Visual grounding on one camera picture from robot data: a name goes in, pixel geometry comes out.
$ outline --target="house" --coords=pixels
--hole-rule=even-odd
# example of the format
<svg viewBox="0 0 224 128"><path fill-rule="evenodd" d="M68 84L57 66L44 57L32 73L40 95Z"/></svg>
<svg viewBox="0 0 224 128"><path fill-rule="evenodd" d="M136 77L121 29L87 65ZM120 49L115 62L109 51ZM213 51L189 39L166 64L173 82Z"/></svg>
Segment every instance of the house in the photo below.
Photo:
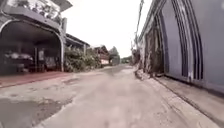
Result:
<svg viewBox="0 0 224 128"><path fill-rule="evenodd" d="M86 50L90 47L90 45L77 37L74 37L70 34L66 34L66 46L71 48L77 48L86 54Z"/></svg>
<svg viewBox="0 0 224 128"><path fill-rule="evenodd" d="M63 71L67 20L61 13L70 7L67 0L1 0L0 75Z"/></svg>

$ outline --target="building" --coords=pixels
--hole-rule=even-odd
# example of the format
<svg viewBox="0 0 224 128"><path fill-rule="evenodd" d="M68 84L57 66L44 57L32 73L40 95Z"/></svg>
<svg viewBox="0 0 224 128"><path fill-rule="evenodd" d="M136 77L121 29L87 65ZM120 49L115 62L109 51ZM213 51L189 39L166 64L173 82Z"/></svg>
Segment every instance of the building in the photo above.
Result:
<svg viewBox="0 0 224 128"><path fill-rule="evenodd" d="M1 0L0 75L63 71L66 18L61 12L71 6L67 0Z"/></svg>
<svg viewBox="0 0 224 128"><path fill-rule="evenodd" d="M224 93L223 1L153 0L139 37L144 68L150 45L167 76Z"/></svg>
<svg viewBox="0 0 224 128"><path fill-rule="evenodd" d="M94 51L99 56L102 66L109 65L110 54L105 45L94 47Z"/></svg>
<svg viewBox="0 0 224 128"><path fill-rule="evenodd" d="M76 48L84 52L86 54L86 50L90 47L90 45L77 37L74 37L70 34L66 34L66 46L71 48Z"/></svg>

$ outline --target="road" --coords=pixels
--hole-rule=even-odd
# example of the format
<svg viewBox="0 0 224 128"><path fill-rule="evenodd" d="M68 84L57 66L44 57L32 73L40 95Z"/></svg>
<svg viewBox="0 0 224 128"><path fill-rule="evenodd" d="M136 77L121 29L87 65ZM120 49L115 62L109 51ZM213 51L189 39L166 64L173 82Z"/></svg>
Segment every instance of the road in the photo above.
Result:
<svg viewBox="0 0 224 128"><path fill-rule="evenodd" d="M133 71L132 67L121 65L77 74L69 79L55 79L2 89L0 105L10 101L10 105L17 106L9 110L6 108L10 105L5 105L4 112L0 108L2 126L4 128L218 128L208 117L163 85L153 79L140 81L134 77ZM43 105L39 104L46 101L45 107L40 107ZM37 114L36 111L39 112L39 120L33 116ZM6 118L2 113L11 116Z"/></svg>

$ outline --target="sky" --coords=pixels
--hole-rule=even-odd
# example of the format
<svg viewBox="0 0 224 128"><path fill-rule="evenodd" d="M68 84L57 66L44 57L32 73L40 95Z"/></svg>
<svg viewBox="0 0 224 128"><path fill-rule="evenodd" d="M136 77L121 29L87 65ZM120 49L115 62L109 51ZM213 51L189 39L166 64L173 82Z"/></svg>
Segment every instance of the sky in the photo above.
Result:
<svg viewBox="0 0 224 128"><path fill-rule="evenodd" d="M73 7L62 13L68 18L67 33L89 43L115 46L121 57L131 55L140 0L69 0ZM140 29L150 6L145 0Z"/></svg>

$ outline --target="pavement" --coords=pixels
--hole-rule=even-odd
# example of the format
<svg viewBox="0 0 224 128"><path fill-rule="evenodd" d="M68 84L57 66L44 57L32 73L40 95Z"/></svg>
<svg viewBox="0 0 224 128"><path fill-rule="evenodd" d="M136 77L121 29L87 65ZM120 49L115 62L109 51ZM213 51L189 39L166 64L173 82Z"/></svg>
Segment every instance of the pavement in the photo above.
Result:
<svg viewBox="0 0 224 128"><path fill-rule="evenodd" d="M0 88L22 85L36 81L43 81L56 77L64 77L68 75L70 74L62 72L45 72L45 73L0 77Z"/></svg>
<svg viewBox="0 0 224 128"><path fill-rule="evenodd" d="M127 65L0 89L0 128L219 128Z"/></svg>
<svg viewBox="0 0 224 128"><path fill-rule="evenodd" d="M224 128L224 97L209 90L190 86L167 77L157 78L158 82L194 106L220 127Z"/></svg>

